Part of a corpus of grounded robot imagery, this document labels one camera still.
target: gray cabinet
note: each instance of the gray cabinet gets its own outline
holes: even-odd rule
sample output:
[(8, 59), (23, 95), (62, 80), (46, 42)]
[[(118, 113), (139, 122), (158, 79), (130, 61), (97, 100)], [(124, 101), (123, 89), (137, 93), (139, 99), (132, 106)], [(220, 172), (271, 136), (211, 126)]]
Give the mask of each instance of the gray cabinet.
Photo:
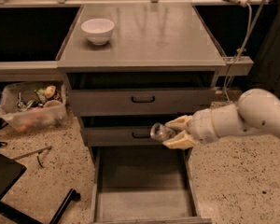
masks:
[[(82, 34), (91, 18), (114, 21), (107, 44)], [(95, 162), (91, 221), (210, 223), (195, 202), (189, 151), (149, 136), (155, 122), (210, 106), (226, 66), (191, 4), (85, 5), (58, 60)]]

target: open drawer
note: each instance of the open drawer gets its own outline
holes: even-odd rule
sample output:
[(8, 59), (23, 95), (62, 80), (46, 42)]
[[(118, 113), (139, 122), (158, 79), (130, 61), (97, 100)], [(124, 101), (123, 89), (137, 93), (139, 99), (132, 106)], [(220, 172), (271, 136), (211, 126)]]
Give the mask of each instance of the open drawer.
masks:
[(201, 218), (184, 151), (100, 147), (91, 223), (211, 223)]

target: drawer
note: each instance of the drawer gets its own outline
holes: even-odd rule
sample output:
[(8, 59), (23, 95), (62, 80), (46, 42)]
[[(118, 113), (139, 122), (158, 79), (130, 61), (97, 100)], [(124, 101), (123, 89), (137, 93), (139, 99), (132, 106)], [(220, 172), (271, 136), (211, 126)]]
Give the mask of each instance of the drawer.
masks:
[(80, 116), (194, 113), (209, 107), (214, 97), (214, 89), (69, 92)]
[(100, 147), (91, 223), (211, 223), (201, 218), (181, 150)]
[(156, 122), (165, 123), (175, 118), (177, 115), (82, 117), (85, 128), (81, 132), (89, 147), (161, 146), (150, 138), (150, 129)]

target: white bowl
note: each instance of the white bowl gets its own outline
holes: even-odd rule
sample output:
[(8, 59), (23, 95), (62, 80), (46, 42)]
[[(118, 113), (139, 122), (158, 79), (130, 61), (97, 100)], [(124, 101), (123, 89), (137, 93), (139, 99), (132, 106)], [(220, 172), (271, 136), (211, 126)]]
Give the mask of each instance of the white bowl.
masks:
[(91, 19), (84, 21), (81, 29), (90, 42), (103, 45), (111, 38), (114, 26), (114, 22), (108, 19)]

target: gray tabletop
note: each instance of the gray tabletop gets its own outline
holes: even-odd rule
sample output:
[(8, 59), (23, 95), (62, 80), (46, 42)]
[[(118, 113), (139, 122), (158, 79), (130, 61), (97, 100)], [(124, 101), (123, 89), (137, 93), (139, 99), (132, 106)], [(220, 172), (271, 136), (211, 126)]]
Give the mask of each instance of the gray tabletop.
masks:
[[(82, 22), (106, 18), (115, 23), (110, 41), (95, 46)], [(89, 4), (82, 8), (64, 47), (60, 67), (225, 66), (191, 4)]]

